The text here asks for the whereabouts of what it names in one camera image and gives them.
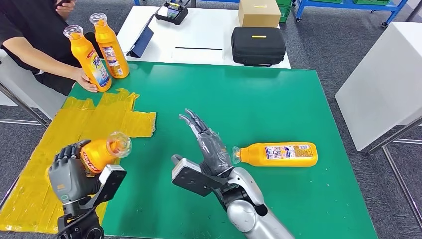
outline robot finger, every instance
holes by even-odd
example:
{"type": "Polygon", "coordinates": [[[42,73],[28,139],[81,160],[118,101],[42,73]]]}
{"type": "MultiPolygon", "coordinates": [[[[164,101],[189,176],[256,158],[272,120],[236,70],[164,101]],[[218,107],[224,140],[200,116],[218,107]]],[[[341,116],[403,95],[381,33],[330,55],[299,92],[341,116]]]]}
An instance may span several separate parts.
{"type": "Polygon", "coordinates": [[[201,118],[199,118],[199,116],[195,112],[188,108],[186,108],[185,111],[191,116],[191,118],[194,120],[194,122],[197,124],[201,131],[208,130],[207,125],[201,120],[201,118]]]}
{"type": "Polygon", "coordinates": [[[64,153],[63,153],[63,159],[68,159],[68,158],[70,158],[72,155],[71,155],[71,153],[72,153],[72,146],[67,146],[66,148],[64,148],[65,149],[65,151],[64,151],[64,153]]]}
{"type": "Polygon", "coordinates": [[[79,153],[81,152],[81,148],[85,145],[87,145],[88,143],[90,143],[91,140],[87,139],[87,140],[82,140],[79,141],[75,147],[72,147],[72,158],[78,158],[79,157],[79,153]]]}
{"type": "Polygon", "coordinates": [[[57,160],[59,160],[59,154],[56,154],[56,156],[54,156],[53,163],[57,162],[57,160]]]}
{"type": "Polygon", "coordinates": [[[191,130],[194,133],[195,137],[198,138],[199,137],[199,133],[201,132],[201,130],[198,128],[197,124],[195,122],[193,122],[186,115],[179,114],[179,118],[181,120],[184,120],[186,122],[186,124],[191,128],[191,130]]]}
{"type": "Polygon", "coordinates": [[[174,163],[174,165],[177,165],[179,161],[182,160],[182,158],[182,156],[175,154],[172,156],[172,162],[174,163]]]}
{"type": "Polygon", "coordinates": [[[60,151],[59,155],[57,156],[57,160],[62,160],[64,154],[65,154],[65,150],[66,148],[62,148],[62,150],[60,151]]]}

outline robotic arm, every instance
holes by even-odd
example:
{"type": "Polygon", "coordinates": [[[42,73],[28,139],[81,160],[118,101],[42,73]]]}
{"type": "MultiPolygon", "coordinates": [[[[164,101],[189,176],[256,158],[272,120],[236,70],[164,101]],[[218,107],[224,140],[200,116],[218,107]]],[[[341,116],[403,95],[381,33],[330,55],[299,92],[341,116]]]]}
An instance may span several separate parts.
{"type": "Polygon", "coordinates": [[[63,204],[64,215],[57,220],[58,239],[104,238],[95,208],[113,199],[127,174],[119,165],[107,165],[99,176],[87,177],[79,153],[89,142],[63,148],[48,168],[51,187],[63,204]]]}
{"type": "Polygon", "coordinates": [[[293,239],[264,203],[261,190],[243,168],[233,167],[220,137],[208,128],[193,111],[179,115],[191,128],[204,156],[195,164],[173,155],[176,164],[172,171],[173,184],[206,196],[214,192],[231,223],[248,239],[293,239]]]}

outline white desk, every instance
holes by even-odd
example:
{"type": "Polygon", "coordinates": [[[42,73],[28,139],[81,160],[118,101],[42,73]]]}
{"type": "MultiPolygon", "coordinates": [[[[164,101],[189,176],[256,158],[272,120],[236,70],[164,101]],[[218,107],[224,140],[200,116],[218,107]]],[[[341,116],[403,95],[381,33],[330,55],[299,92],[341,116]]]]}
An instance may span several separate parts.
{"type": "MultiPolygon", "coordinates": [[[[150,16],[158,7],[134,6],[127,16],[117,38],[124,52],[129,51],[150,16]]],[[[127,57],[131,61],[190,63],[211,65],[239,65],[233,61],[231,34],[239,26],[238,11],[189,8],[182,24],[152,19],[149,28],[154,35],[141,58],[127,57]],[[216,50],[178,49],[213,48],[216,50]]],[[[287,54],[284,61],[273,65],[290,68],[287,54]]]]}
{"type": "Polygon", "coordinates": [[[422,115],[422,23],[392,22],[335,95],[357,150],[422,115]]]}

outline tide bottle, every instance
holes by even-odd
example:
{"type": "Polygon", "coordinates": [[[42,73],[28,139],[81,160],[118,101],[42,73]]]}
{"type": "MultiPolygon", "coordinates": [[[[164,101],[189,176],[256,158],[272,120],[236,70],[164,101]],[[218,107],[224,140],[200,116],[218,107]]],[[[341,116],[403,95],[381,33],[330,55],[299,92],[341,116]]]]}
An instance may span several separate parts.
{"type": "Polygon", "coordinates": [[[80,159],[87,175],[97,175],[108,164],[115,164],[119,158],[127,157],[132,151],[132,141],[121,132],[114,132],[108,138],[93,140],[81,148],[80,159]]]}
{"type": "Polygon", "coordinates": [[[63,31],[70,40],[72,54],[81,64],[90,83],[96,85],[98,91],[107,91],[111,87],[111,77],[83,33],[83,29],[78,25],[70,25],[63,31]]]}
{"type": "Polygon", "coordinates": [[[129,64],[116,33],[107,24],[107,16],[104,13],[94,13],[90,16],[90,22],[94,25],[95,40],[103,53],[108,71],[117,79],[125,78],[129,74],[129,64]]]}
{"type": "Polygon", "coordinates": [[[313,143],[256,143],[246,148],[233,147],[232,163],[262,167],[311,167],[318,162],[313,143]]]}

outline yellow label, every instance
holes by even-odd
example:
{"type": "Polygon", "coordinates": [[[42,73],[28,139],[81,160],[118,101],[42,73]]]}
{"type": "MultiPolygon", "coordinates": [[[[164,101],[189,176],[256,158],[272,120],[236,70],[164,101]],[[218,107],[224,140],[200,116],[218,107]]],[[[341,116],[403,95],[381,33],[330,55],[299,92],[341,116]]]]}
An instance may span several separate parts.
{"type": "Polygon", "coordinates": [[[117,59],[116,52],[112,46],[102,47],[104,59],[107,61],[107,64],[110,66],[112,75],[122,76],[124,74],[123,69],[117,59]]]}
{"type": "Polygon", "coordinates": [[[265,153],[268,160],[312,158],[312,150],[308,145],[267,146],[265,153]]]}

